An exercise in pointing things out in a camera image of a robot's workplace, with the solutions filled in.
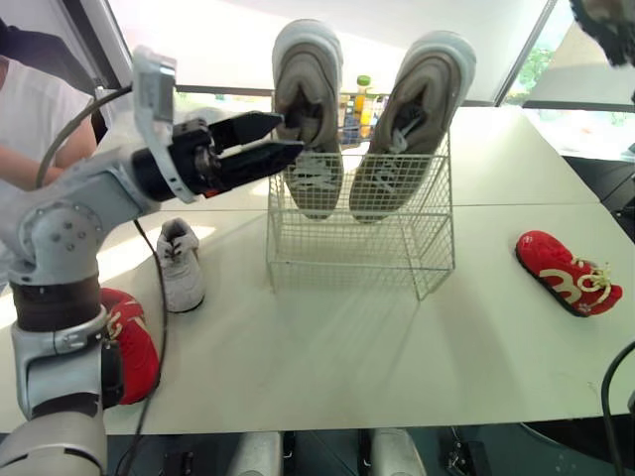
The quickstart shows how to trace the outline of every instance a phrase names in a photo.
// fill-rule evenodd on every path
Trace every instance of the red shoe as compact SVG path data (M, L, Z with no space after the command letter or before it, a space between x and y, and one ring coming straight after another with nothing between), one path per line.
M101 303L108 311L110 339L118 341L121 348L124 395L119 404L134 404L150 393L159 371L143 307L132 296L109 288L101 289Z
M516 257L571 314L579 317L609 310L622 297L622 289L608 280L608 270L575 257L560 241L544 231L528 231L516 244Z

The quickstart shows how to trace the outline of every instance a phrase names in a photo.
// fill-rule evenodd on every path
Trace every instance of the tree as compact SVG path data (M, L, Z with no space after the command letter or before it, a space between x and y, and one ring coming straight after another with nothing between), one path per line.
M518 80L527 91L531 91L534 88L540 76L545 72L547 66L549 66L549 62L553 56L554 52L550 50L542 48L533 48L531 50L518 74Z

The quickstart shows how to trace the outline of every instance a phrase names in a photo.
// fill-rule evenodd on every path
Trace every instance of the gray sneaker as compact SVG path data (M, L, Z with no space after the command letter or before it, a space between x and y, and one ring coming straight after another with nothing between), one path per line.
M339 40L321 22L297 20L278 35L272 63L274 109L285 115L278 137L305 142L307 152L284 171L285 182L305 216L325 219L337 205L343 177L337 139Z
M433 154L456 108L474 79L476 55L453 32L432 32L413 43L375 134L355 173L350 210L372 223L398 210L419 189L430 159L400 159L401 154Z

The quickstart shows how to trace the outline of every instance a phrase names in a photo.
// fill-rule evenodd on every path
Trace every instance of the red slipper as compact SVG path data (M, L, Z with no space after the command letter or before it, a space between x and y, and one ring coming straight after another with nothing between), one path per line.
M109 288L101 289L101 303L108 311L110 339L119 342L121 348L124 396L119 404L134 404L150 393L159 371L143 307L132 296Z

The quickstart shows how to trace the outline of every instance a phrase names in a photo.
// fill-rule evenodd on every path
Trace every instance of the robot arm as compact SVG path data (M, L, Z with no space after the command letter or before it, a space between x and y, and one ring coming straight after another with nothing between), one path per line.
M27 422L0 446L0 475L106 471L103 409L122 394L116 344L108 341L96 254L119 224L161 201L192 201L275 174L302 150L260 142L282 118L249 113L216 124L172 127L174 64L135 54L135 114L148 148L122 147L82 161L52 185L25 193L0 222L16 259L9 273L18 403Z

